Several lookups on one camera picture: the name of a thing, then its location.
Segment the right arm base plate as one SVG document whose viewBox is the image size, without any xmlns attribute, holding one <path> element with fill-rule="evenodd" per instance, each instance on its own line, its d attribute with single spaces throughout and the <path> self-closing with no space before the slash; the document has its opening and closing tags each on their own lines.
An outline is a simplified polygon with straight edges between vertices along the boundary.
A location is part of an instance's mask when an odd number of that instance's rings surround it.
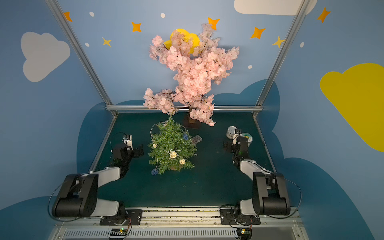
<svg viewBox="0 0 384 240">
<path fill-rule="evenodd" d="M 250 227 L 261 224 L 259 216 L 243 215 L 236 206 L 225 205 L 219 208 L 219 212 L 222 225 Z"/>
</svg>

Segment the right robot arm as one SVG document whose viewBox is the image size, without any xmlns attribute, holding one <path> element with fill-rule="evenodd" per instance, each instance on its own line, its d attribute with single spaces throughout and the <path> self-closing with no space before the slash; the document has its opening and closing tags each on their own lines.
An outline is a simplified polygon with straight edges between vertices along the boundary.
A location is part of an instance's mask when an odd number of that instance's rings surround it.
<svg viewBox="0 0 384 240">
<path fill-rule="evenodd" d="M 269 171 L 252 160 L 249 155 L 247 138 L 238 136 L 232 141 L 224 142 L 223 148 L 233 154 L 232 161 L 235 167 L 253 182 L 252 197 L 238 203 L 242 215 L 265 215 L 274 219 L 286 219 L 299 210 L 303 197 L 301 189 L 298 188 L 299 203 L 292 211 L 287 182 L 296 187 L 298 185 L 286 179 L 283 174 Z"/>
</svg>

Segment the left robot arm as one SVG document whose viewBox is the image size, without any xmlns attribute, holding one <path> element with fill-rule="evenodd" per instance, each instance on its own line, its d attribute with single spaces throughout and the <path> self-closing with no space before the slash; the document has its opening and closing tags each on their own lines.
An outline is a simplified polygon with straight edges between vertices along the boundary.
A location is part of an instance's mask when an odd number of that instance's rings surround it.
<svg viewBox="0 0 384 240">
<path fill-rule="evenodd" d="M 73 222 L 81 218 L 100 217 L 102 226 L 128 226 L 132 219 L 122 201 L 98 198 L 100 187 L 118 181 L 127 174 L 132 159 L 144 155 L 144 146 L 133 148 L 120 144 L 113 149 L 112 165 L 103 170 L 86 174 L 67 175 L 57 187 L 59 191 L 55 202 L 48 202 L 49 216 L 59 222 Z"/>
</svg>

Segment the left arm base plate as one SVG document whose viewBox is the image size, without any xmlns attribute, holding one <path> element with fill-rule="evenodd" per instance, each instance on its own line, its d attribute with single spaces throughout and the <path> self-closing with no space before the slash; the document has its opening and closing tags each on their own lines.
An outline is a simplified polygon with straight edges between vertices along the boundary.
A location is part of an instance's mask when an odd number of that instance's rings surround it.
<svg viewBox="0 0 384 240">
<path fill-rule="evenodd" d="M 143 211 L 139 209 L 118 210 L 115 216 L 102 217 L 100 226 L 138 226 L 141 223 Z"/>
</svg>

